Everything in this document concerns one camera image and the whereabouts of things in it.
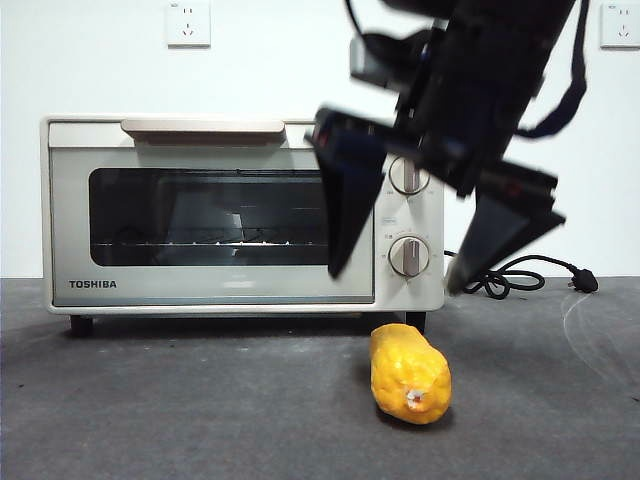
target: oven handle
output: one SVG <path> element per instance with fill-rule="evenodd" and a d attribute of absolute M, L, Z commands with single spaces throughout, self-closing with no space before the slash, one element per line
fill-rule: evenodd
<path fill-rule="evenodd" d="M 120 127 L 135 141 L 149 145 L 264 146 L 286 140 L 285 124 L 280 120 L 127 118 Z"/>

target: toaster oven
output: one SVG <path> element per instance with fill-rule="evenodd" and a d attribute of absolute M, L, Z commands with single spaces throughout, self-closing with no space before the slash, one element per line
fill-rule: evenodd
<path fill-rule="evenodd" d="M 102 315 L 416 312 L 442 306 L 442 185 L 389 157 L 348 266 L 327 272 L 311 121 L 43 120 L 49 311 Z"/>

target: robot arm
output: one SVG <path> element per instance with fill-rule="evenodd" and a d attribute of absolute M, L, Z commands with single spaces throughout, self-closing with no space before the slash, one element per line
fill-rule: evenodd
<path fill-rule="evenodd" d="M 393 126 L 323 108 L 314 145 L 329 214 L 329 271 L 339 275 L 382 184 L 388 153 L 402 155 L 454 188 L 477 195 L 476 213 L 447 275 L 458 293 L 492 267 L 564 222 L 552 211 L 557 179 L 503 159 L 513 135 L 552 135 L 575 115 L 584 92 L 582 0 L 572 86 L 533 130 L 518 123 L 575 0 L 384 0 L 436 17 L 406 39 L 360 31 L 351 45 L 352 76 L 399 93 Z M 443 20 L 448 21 L 443 28 Z"/>

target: control knob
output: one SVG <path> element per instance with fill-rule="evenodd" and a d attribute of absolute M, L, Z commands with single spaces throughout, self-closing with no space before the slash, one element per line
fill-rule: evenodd
<path fill-rule="evenodd" d="M 429 265 L 429 247 L 416 237 L 402 237 L 391 245 L 389 263 L 405 277 L 417 277 Z"/>
<path fill-rule="evenodd" d="M 411 160 L 396 158 L 389 168 L 391 185 L 404 195 L 415 195 L 429 184 L 429 174 L 416 168 Z"/>

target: oven window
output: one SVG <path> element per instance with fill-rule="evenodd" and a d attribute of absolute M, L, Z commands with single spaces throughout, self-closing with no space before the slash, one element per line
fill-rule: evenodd
<path fill-rule="evenodd" d="M 316 170 L 101 168 L 89 177 L 102 266 L 326 265 Z"/>

